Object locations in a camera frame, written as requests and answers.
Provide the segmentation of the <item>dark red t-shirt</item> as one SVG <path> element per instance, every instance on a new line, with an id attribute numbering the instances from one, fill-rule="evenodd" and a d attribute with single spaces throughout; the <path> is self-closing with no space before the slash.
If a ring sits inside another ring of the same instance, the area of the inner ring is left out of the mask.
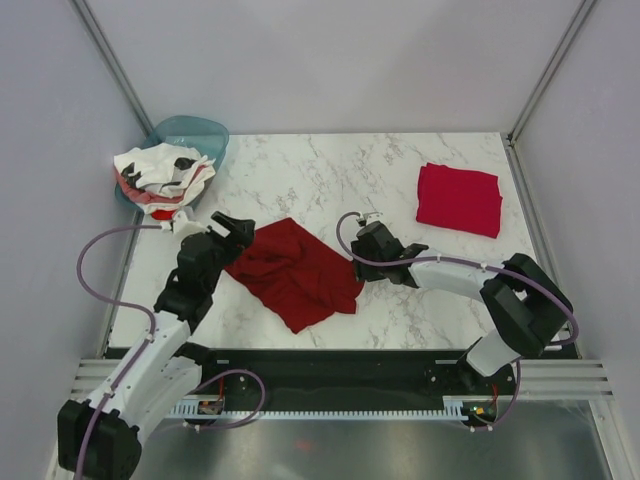
<path id="1" fill-rule="evenodd" d="M 258 229 L 226 272 L 294 334 L 336 313 L 355 314 L 364 287 L 350 261 L 291 218 Z"/>

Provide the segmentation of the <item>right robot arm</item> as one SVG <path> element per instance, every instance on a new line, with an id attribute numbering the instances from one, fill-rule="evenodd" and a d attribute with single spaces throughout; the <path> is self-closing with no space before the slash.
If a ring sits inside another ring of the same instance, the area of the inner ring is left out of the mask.
<path id="1" fill-rule="evenodd" d="M 358 280 L 441 290 L 484 304 L 494 329 L 472 344 L 457 371 L 460 386 L 469 393 L 483 392 L 507 364 L 559 346 L 560 330 L 575 323 L 568 298 L 525 254 L 482 263 L 425 244 L 404 246 L 382 222 L 364 216 L 357 222 L 360 230 L 350 252 Z"/>

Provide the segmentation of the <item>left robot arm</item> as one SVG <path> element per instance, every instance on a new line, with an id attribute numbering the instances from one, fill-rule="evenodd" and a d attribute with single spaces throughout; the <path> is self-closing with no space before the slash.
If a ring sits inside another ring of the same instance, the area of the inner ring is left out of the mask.
<path id="1" fill-rule="evenodd" d="M 184 211 L 154 224 L 180 240 L 176 266 L 153 307 L 109 298 L 85 280 L 81 287 L 113 306 L 136 310 L 148 325 L 85 399 L 69 400 L 57 415 L 58 464 L 77 479 L 128 479 L 142 448 L 170 410 L 186 395 L 208 393 L 219 382 L 205 347 L 190 338 L 213 305 L 222 271 L 253 243 L 255 223 L 215 212 L 204 226 Z"/>

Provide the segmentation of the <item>small red garment in basket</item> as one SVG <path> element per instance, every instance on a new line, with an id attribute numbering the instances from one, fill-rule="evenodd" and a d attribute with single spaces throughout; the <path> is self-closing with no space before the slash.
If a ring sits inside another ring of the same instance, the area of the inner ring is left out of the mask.
<path id="1" fill-rule="evenodd" d="M 175 210 L 155 210 L 154 212 L 151 213 L 151 217 L 157 221 L 170 221 L 174 214 L 176 213 Z"/>

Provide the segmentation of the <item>white patterned t-shirt pile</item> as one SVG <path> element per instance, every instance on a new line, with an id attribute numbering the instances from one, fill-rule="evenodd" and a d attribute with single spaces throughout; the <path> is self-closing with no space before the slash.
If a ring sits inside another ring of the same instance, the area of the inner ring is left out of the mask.
<path id="1" fill-rule="evenodd" d="M 113 158 L 116 184 L 145 215 L 193 205 L 217 173 L 215 157 L 193 147 L 160 143 Z"/>

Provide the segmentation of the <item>teal plastic basket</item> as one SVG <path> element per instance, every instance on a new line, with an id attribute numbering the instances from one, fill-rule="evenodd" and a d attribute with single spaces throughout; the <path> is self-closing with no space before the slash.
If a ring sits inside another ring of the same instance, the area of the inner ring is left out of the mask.
<path id="1" fill-rule="evenodd" d="M 160 122 L 144 142 L 135 148 L 146 149 L 160 143 L 193 147 L 203 154 L 215 157 L 214 166 L 218 173 L 226 155 L 229 132 L 226 127 L 217 122 L 200 117 L 178 115 Z M 213 179 L 207 183 L 206 189 L 212 181 Z M 118 201 L 135 211 L 142 212 L 124 197 L 117 184 L 114 194 Z M 196 207 L 201 196 L 190 206 Z"/>

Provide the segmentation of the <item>folded bright red t-shirt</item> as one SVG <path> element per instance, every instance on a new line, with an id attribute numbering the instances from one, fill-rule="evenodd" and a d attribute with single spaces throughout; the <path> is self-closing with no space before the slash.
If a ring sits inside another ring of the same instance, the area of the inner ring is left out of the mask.
<path id="1" fill-rule="evenodd" d="M 416 221 L 492 239 L 501 230 L 503 197 L 496 175 L 427 163 L 417 182 Z"/>

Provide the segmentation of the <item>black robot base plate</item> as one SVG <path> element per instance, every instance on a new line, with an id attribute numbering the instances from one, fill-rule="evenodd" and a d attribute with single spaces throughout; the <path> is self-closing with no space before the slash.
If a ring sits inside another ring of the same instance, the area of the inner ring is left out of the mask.
<path id="1" fill-rule="evenodd" d="M 191 346 L 205 393 L 231 410 L 357 411 L 439 409 L 444 399 L 505 398 L 511 366 L 491 377 L 463 367 L 460 350 L 260 350 Z"/>

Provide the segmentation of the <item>aluminium front rail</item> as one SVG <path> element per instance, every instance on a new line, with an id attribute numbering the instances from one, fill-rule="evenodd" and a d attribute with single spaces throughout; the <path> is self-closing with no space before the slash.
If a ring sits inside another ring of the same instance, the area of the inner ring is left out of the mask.
<path id="1" fill-rule="evenodd" d="M 83 359 L 70 397 L 91 393 L 118 365 L 115 359 Z M 522 360 L 519 397 L 524 400 L 610 400 L 613 389 L 597 360 Z"/>

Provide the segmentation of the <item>left aluminium frame post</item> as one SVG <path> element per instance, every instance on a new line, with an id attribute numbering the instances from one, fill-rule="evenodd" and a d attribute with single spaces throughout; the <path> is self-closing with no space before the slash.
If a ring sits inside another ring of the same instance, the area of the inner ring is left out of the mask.
<path id="1" fill-rule="evenodd" d="M 123 95 L 137 124 L 144 134 L 148 135 L 154 129 L 154 125 L 103 27 L 101 26 L 97 15 L 86 0 L 70 0 L 69 4 L 78 17 L 80 24 L 91 39 L 92 44 L 111 74 L 117 88 Z"/>

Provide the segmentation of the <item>aluminium frame post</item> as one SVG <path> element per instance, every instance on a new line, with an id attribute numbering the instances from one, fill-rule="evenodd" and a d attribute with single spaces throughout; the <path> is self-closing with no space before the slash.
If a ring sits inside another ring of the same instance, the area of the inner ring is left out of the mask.
<path id="1" fill-rule="evenodd" d="M 97 15 L 86 0 L 70 0 L 69 4 L 78 17 L 80 24 L 91 39 L 92 44 L 111 74 L 117 88 L 123 95 L 137 124 L 144 134 L 148 135 L 154 129 L 154 125 L 103 27 L 101 26 Z"/>
<path id="2" fill-rule="evenodd" d="M 572 14 L 549 60 L 546 62 L 542 73 L 536 81 L 533 90 L 518 114 L 513 127 L 504 136 L 510 148 L 515 147 L 518 139 L 523 134 L 532 115 L 551 86 L 573 45 L 599 3 L 599 0 L 581 0 L 578 3 L 576 10 Z"/>

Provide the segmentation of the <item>right aluminium frame post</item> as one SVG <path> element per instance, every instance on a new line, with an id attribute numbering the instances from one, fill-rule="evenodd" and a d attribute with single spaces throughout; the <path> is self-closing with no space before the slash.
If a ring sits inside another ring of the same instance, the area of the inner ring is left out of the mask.
<path id="1" fill-rule="evenodd" d="M 510 148 L 515 147 L 518 139 L 523 134 L 532 115 L 551 86 L 573 45 L 599 3 L 599 0 L 581 0 L 578 3 L 576 10 L 572 14 L 549 60 L 546 62 L 542 73 L 536 81 L 533 90 L 518 114 L 513 127 L 504 136 Z"/>

